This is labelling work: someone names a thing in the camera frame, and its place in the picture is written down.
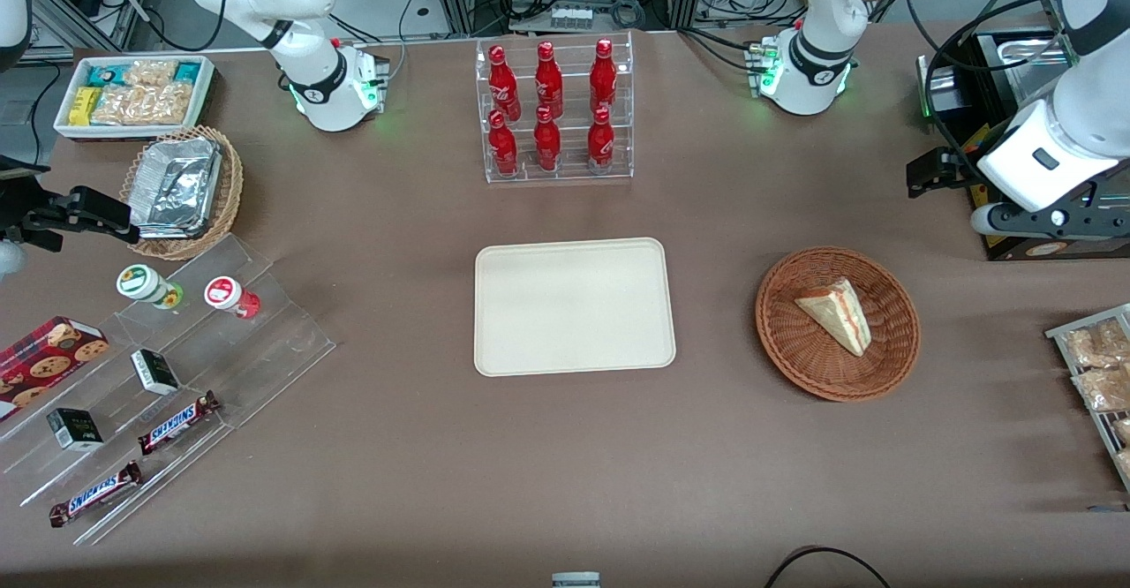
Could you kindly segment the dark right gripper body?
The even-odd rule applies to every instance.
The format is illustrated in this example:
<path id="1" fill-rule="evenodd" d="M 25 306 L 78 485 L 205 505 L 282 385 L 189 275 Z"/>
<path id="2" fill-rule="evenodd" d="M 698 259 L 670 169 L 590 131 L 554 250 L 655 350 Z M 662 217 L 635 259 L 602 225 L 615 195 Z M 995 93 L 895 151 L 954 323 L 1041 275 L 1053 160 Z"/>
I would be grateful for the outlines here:
<path id="1" fill-rule="evenodd" d="M 41 245 L 41 237 L 25 231 L 23 222 L 43 205 L 40 176 L 43 166 L 11 157 L 1 158 L 1 239 L 15 245 Z"/>

